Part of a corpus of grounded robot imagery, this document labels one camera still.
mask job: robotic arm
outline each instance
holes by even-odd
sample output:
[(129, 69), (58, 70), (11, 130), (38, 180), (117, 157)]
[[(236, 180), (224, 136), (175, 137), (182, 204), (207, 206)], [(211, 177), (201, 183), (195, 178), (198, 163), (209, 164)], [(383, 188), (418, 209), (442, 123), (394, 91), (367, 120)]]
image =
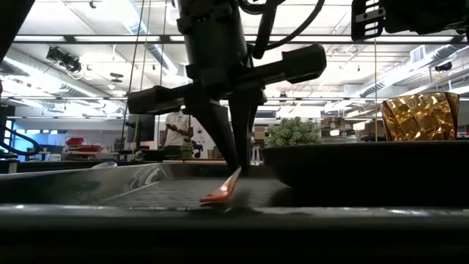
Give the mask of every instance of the robotic arm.
[[(321, 45), (282, 53), (278, 62), (254, 67), (268, 49), (279, 47), (298, 36), (320, 12), (319, 0), (314, 11), (291, 35), (269, 44), (276, 8), (284, 0), (249, 4), (247, 0), (178, 0), (180, 19), (177, 26), (185, 37), (193, 83), (169, 89), (155, 86), (128, 97), (131, 114), (165, 114), (185, 105), (218, 146), (229, 168), (248, 172), (251, 131), (257, 107), (266, 102), (265, 86), (280, 81), (295, 84), (321, 76), (326, 57)], [(256, 44), (244, 39), (240, 7), (252, 15), (262, 15)], [(229, 101), (228, 109), (219, 100)]]
[(466, 0), (354, 0), (352, 39), (367, 40), (403, 31), (430, 34), (455, 29), (468, 35)]

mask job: computer monitor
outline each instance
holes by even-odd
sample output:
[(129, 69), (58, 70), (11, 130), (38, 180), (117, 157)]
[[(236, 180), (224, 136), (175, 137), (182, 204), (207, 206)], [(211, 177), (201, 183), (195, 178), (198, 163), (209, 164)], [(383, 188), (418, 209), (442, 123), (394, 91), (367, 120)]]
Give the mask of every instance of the computer monitor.
[(137, 145), (139, 146), (140, 142), (149, 142), (155, 140), (155, 115), (131, 114), (129, 116), (129, 120), (125, 123), (125, 125), (128, 127), (128, 143), (132, 143), (135, 140)]

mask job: metal bracket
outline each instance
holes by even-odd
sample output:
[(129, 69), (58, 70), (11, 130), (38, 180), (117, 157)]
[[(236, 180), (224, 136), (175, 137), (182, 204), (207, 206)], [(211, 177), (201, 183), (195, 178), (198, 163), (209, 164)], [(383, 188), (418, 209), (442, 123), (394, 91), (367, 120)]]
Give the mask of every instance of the metal bracket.
[(381, 1), (354, 0), (352, 3), (352, 39), (379, 37), (385, 26), (386, 11)]

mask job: orange plastic piece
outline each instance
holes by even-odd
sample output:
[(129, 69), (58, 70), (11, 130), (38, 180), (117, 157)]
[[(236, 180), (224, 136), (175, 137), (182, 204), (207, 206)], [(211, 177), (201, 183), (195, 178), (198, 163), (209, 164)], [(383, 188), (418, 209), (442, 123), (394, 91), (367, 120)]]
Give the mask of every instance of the orange plastic piece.
[(237, 169), (219, 188), (214, 190), (211, 194), (200, 199), (200, 202), (225, 202), (227, 201), (235, 189), (238, 177), (240, 176), (241, 168)]

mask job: white shirt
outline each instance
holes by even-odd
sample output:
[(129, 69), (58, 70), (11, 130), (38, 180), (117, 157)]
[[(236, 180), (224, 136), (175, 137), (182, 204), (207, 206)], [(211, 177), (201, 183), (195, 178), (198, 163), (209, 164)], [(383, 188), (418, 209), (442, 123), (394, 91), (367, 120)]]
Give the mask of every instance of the white shirt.
[[(176, 125), (180, 130), (189, 130), (189, 119), (191, 116), (185, 115), (182, 111), (173, 112), (166, 116), (166, 124)], [(165, 146), (180, 146), (184, 142), (185, 136), (176, 131), (168, 129), (166, 134)]]

